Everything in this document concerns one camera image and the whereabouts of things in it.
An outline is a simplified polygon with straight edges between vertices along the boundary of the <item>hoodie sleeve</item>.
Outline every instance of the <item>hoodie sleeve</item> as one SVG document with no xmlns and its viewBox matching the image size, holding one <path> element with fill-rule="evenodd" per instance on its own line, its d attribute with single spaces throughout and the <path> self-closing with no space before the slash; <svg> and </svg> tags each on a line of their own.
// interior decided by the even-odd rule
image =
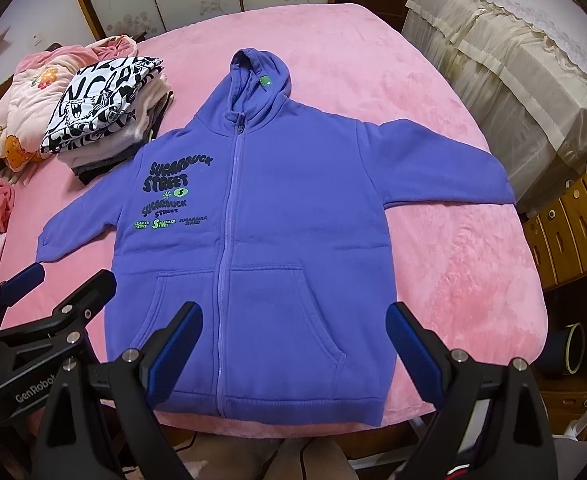
<svg viewBox="0 0 587 480">
<path fill-rule="evenodd" d="M 358 123 L 365 170 L 385 206 L 407 202 L 515 202 L 507 173 L 491 153 L 406 119 Z"/>
<path fill-rule="evenodd" d="M 137 159 L 120 164 L 47 222 L 38 237 L 37 262 L 58 260 L 118 224 Z"/>
</svg>

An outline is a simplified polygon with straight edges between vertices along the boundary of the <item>hood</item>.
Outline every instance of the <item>hood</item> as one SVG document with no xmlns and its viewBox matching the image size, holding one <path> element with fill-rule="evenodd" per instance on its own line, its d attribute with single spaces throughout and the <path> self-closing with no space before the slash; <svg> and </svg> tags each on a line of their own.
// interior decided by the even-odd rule
<svg viewBox="0 0 587 480">
<path fill-rule="evenodd" d="M 244 115 L 245 131 L 249 133 L 269 123 L 290 92 L 289 69 L 278 56 L 243 48 L 236 52 L 229 74 L 196 116 L 216 133 L 231 135 Z"/>
</svg>

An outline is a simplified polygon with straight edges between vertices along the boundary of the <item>black cable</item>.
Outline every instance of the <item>black cable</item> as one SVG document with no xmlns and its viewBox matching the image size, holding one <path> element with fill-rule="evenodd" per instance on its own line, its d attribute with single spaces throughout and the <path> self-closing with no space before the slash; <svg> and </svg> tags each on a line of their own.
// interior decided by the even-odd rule
<svg viewBox="0 0 587 480">
<path fill-rule="evenodd" d="M 309 442 L 307 442 L 307 444 L 305 444 L 304 446 L 302 446 L 302 449 L 300 450 L 300 471 L 302 472 L 302 480 L 307 480 L 307 469 L 304 466 L 304 456 L 302 456 L 304 454 L 304 450 L 307 449 L 309 447 L 309 444 L 311 444 L 316 437 L 311 437 L 309 439 Z"/>
<path fill-rule="evenodd" d="M 178 451 L 184 451 L 184 450 L 189 449 L 190 447 L 192 447 L 193 444 L 196 442 L 196 436 L 197 435 L 198 435 L 198 432 L 197 431 L 194 431 L 194 436 L 191 437 L 191 442 L 189 442 L 189 444 L 187 444 L 185 447 L 179 447 L 179 448 L 177 448 L 176 449 L 176 453 Z"/>
</svg>

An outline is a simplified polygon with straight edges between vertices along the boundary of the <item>green printed logo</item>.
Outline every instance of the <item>green printed logo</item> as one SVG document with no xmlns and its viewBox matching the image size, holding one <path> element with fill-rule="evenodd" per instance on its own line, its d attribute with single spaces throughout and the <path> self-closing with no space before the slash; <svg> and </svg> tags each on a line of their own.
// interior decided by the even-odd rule
<svg viewBox="0 0 587 480">
<path fill-rule="evenodd" d="M 154 224 L 152 224 L 152 229 L 157 229 L 158 227 L 169 227 L 171 224 L 175 224 L 175 220 L 154 220 Z"/>
</svg>

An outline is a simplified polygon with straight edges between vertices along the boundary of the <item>hoodie hem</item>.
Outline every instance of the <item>hoodie hem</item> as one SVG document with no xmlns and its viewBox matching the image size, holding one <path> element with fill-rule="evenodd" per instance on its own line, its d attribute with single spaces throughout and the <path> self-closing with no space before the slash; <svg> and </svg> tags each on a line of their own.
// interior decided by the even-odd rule
<svg viewBox="0 0 587 480">
<path fill-rule="evenodd" d="M 225 418 L 262 424 L 333 424 L 360 422 L 380 426 L 385 399 L 263 400 L 224 397 Z M 170 400 L 156 410 L 218 416 L 216 396 L 174 391 Z"/>
</svg>

